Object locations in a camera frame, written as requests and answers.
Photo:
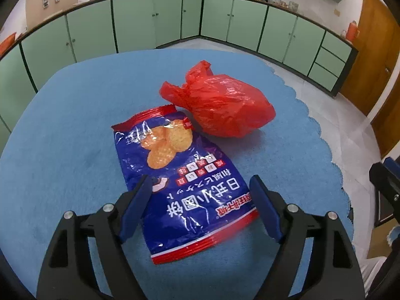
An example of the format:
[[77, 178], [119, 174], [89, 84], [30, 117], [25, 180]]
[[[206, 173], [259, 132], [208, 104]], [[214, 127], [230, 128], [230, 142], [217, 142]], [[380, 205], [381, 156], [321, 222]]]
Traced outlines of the orange thermos flask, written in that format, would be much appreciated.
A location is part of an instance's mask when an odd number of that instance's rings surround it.
[[356, 21], [352, 21], [348, 25], [348, 29], [346, 31], [345, 39], [351, 43], [355, 40], [357, 35], [359, 34], [358, 25]]

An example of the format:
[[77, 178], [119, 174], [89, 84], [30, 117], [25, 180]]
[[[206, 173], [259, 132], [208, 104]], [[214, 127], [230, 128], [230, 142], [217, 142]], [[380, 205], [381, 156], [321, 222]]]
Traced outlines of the blue scalloped table cloth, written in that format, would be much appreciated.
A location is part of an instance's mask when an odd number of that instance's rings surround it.
[[97, 57], [59, 70], [39, 90], [1, 155], [1, 250], [30, 292], [62, 214], [97, 211], [126, 191], [112, 126], [164, 104], [161, 85], [184, 82], [206, 60], [258, 88], [274, 106], [272, 122], [241, 139], [214, 137], [245, 180], [261, 177], [303, 211], [338, 213], [354, 227], [343, 176], [307, 106], [274, 70], [251, 54], [155, 49]]

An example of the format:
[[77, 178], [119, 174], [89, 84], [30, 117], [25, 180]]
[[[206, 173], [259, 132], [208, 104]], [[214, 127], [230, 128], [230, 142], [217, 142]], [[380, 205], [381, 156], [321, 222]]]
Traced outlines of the red plastic bag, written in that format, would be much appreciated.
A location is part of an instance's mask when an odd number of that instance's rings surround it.
[[185, 80], [180, 86], [164, 82], [159, 94], [189, 111], [206, 134], [243, 138], [276, 116], [263, 92], [226, 74], [214, 74], [205, 60], [192, 67]]

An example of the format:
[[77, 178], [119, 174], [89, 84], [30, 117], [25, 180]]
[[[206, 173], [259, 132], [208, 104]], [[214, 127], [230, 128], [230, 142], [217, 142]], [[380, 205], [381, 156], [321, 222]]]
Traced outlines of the brown wooden door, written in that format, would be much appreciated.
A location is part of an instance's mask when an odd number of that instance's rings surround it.
[[399, 25], [380, 0], [363, 0], [353, 45], [358, 50], [340, 93], [368, 115], [383, 93], [399, 56]]
[[371, 122], [382, 158], [399, 142], [399, 125], [399, 83], [396, 83]]

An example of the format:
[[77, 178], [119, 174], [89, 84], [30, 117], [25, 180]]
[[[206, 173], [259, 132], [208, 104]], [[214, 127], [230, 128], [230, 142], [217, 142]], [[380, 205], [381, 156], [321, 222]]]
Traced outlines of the blue snack wrapper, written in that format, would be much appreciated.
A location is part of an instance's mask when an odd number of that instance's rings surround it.
[[175, 106], [145, 110], [112, 130], [127, 187], [143, 175], [152, 178], [142, 231], [154, 264], [200, 253], [257, 218], [230, 158]]

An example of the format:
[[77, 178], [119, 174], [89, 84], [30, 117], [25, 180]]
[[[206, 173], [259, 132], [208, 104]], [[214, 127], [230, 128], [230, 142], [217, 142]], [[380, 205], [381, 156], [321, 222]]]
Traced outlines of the green lower kitchen cabinets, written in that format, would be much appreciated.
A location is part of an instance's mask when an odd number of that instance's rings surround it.
[[1, 56], [1, 143], [50, 77], [84, 60], [203, 38], [279, 64], [336, 96], [357, 50], [293, 11], [254, 0], [98, 0], [52, 16]]

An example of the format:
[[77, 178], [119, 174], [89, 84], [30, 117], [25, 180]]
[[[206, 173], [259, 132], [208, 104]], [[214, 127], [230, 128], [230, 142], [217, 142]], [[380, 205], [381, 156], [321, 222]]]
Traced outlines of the orange plastic basket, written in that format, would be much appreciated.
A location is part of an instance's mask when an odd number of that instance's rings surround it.
[[0, 43], [0, 56], [4, 55], [4, 53], [6, 53], [6, 51], [8, 51], [9, 48], [11, 48], [15, 40], [16, 40], [16, 32], [13, 32]]

